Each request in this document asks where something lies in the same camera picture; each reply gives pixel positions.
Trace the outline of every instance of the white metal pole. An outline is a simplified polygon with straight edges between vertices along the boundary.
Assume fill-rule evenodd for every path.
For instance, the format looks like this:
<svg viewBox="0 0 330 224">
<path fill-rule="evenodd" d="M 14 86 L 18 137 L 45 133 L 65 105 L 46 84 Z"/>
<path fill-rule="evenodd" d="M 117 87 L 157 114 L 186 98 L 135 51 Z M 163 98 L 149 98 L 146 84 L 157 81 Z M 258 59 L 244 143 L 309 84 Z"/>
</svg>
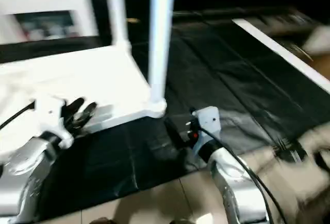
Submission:
<svg viewBox="0 0 330 224">
<path fill-rule="evenodd" d="M 172 13 L 173 0 L 151 0 L 148 69 L 151 102 L 164 98 Z"/>
<path fill-rule="evenodd" d="M 107 0 L 112 44 L 129 46 L 125 0 Z"/>
</svg>

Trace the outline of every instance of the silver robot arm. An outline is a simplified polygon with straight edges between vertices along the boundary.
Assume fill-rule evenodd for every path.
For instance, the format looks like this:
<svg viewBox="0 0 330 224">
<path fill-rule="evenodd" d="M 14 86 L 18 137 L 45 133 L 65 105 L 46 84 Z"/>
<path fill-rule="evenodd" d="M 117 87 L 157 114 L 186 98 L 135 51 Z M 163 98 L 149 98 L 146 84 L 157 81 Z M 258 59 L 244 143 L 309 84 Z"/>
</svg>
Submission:
<svg viewBox="0 0 330 224">
<path fill-rule="evenodd" d="M 44 180 L 59 154 L 72 145 L 96 109 L 96 103 L 91 103 L 79 118 L 74 118 L 84 99 L 79 98 L 68 106 L 59 99 L 50 102 L 51 112 L 44 112 L 47 109 L 44 103 L 36 105 L 35 111 L 45 117 L 40 120 L 44 132 L 17 149 L 0 171 L 0 224 L 38 221 L 37 206 Z"/>
<path fill-rule="evenodd" d="M 173 131 L 174 123 L 167 121 L 165 125 L 171 138 L 178 139 L 179 133 Z M 219 141 L 202 131 L 204 129 L 220 140 L 218 108 L 207 107 L 193 111 L 192 119 L 186 125 L 190 126 L 189 141 L 184 143 L 208 164 L 215 185 L 223 197 L 228 223 L 269 224 L 269 214 L 260 187 Z"/>
</svg>

